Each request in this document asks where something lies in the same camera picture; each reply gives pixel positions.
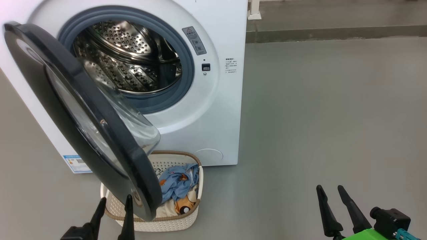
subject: crumpled blue garment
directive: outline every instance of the crumpled blue garment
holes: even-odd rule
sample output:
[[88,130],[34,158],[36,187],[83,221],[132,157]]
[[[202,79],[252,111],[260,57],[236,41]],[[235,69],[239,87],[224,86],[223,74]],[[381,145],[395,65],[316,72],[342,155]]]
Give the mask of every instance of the crumpled blue garment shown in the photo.
[[165,181],[161,184],[163,194],[161,203],[165,203],[170,198],[178,201],[199,182],[199,166],[194,163],[170,167],[160,176],[159,181],[162,182],[162,180]]

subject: washing machine door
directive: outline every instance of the washing machine door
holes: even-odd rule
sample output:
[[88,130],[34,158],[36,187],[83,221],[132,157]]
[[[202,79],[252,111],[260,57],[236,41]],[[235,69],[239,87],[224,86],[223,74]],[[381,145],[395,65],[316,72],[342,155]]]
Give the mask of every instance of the washing machine door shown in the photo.
[[153,146],[144,147],[158,142],[157,129],[115,94],[111,83],[94,81],[94,65],[82,64],[40,27],[4,27],[16,64],[72,147],[122,203],[130,194],[134,213],[154,219],[162,195],[147,157]]

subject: brown basket rim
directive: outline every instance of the brown basket rim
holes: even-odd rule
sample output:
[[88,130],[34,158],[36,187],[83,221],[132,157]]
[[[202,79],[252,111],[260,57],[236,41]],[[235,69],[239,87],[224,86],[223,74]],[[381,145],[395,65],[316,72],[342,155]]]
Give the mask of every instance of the brown basket rim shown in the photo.
[[[170,154],[170,155],[188,156],[188,157],[191,157],[192,159],[194,159],[197,162],[197,164],[199,165],[199,167],[202,166],[202,164],[200,163],[200,160],[195,155],[193,155],[191,153],[188,153],[188,152],[180,152],[180,151],[153,151],[151,154],[152,155]],[[170,221],[170,220],[178,220],[178,219],[186,218],[187,216],[191,215],[199,207],[199,204],[200,204],[200,199],[197,199],[196,200],[196,204],[194,205],[194,207],[190,211],[188,211],[188,212],[186,212],[186,213],[184,213],[182,215],[178,215],[178,216],[156,217],[154,220],[152,220],[152,222]],[[110,218],[112,218],[114,220],[119,220],[119,221],[124,221],[125,220],[124,217],[119,217],[119,216],[116,216],[116,215],[113,215],[112,213],[110,213],[110,211],[108,211],[107,207],[105,208],[105,214],[108,217],[110,217]],[[134,217],[134,222],[146,222],[146,221],[142,220],[139,217],[138,218]]]

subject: white metal leg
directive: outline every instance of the white metal leg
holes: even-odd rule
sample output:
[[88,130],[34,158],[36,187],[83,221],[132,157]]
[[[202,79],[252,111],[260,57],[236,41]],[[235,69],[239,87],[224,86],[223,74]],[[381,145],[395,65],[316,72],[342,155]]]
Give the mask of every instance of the white metal leg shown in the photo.
[[261,19],[260,0],[252,0],[251,8],[248,11],[248,20],[258,20],[258,19]]

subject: front-loading washing machine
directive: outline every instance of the front-loading washing machine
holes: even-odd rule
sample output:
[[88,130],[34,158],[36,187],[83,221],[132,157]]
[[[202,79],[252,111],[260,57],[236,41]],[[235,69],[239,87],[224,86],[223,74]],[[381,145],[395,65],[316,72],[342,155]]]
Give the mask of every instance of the front-loading washing machine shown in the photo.
[[122,202],[132,194],[149,220],[161,199],[154,148],[237,164],[246,9],[246,0],[4,2],[0,68],[70,168],[92,170]]

